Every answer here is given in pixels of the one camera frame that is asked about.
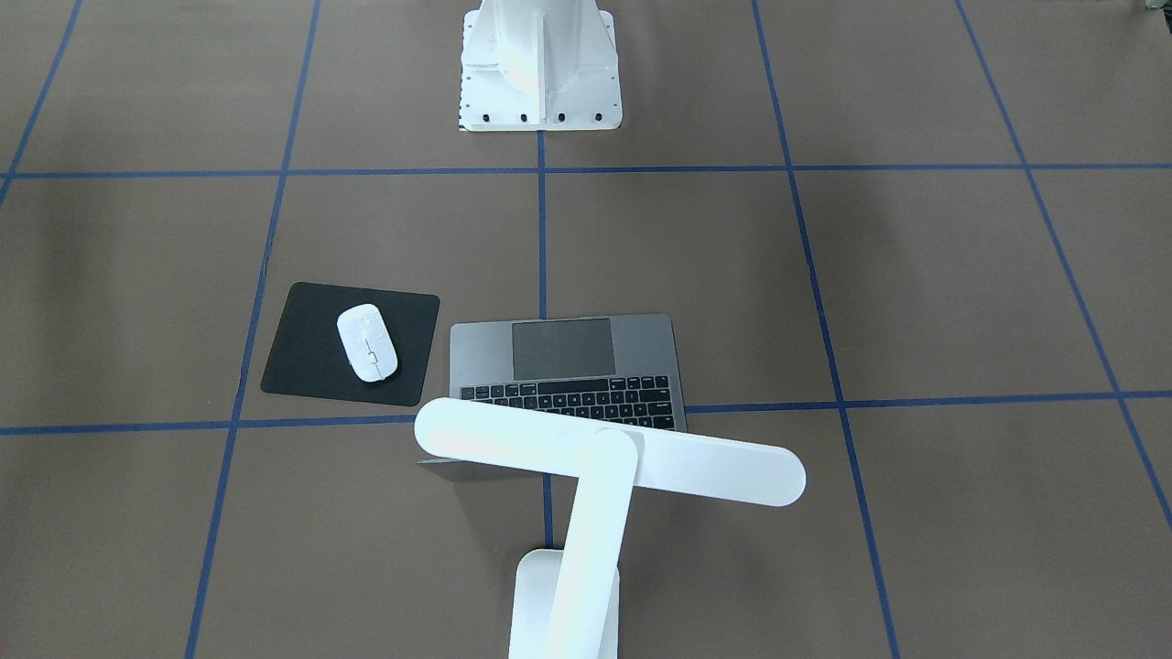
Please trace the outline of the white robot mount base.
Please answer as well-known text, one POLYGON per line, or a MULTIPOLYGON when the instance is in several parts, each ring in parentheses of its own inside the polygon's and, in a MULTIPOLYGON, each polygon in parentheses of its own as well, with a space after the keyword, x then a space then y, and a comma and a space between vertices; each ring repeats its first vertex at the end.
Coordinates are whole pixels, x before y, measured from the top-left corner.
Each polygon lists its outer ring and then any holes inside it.
POLYGON ((463 131, 624 123, 614 16, 594 1, 483 1, 463 16, 459 81, 463 131))

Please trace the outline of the grey laptop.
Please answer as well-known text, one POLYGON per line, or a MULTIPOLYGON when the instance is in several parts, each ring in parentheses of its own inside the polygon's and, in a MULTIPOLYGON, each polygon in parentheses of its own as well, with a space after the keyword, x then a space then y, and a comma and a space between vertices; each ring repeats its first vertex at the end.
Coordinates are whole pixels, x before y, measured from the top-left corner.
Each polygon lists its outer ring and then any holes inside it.
POLYGON ((669 315, 456 324, 450 396, 640 427, 687 428, 669 315))

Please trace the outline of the black mouse pad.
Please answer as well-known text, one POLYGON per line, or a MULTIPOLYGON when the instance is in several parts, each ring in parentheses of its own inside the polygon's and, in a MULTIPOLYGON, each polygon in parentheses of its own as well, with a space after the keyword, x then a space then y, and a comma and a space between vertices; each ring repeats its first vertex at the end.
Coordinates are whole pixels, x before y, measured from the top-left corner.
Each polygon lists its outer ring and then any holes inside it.
POLYGON ((277 324, 261 389, 373 405, 418 405, 437 315, 437 295, 297 281, 277 324), (336 327, 339 315, 364 304, 384 319, 398 358, 396 371, 375 381, 364 381, 353 371, 336 327))

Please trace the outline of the white computer mouse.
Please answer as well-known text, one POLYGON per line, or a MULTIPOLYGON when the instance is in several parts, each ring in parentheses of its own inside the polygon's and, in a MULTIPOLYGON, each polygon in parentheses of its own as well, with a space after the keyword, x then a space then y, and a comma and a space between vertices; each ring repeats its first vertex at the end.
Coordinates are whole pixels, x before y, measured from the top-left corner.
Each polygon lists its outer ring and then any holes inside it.
POLYGON ((360 381, 379 383, 398 371, 397 349, 376 305, 362 304, 341 312, 336 332, 347 362, 360 381))

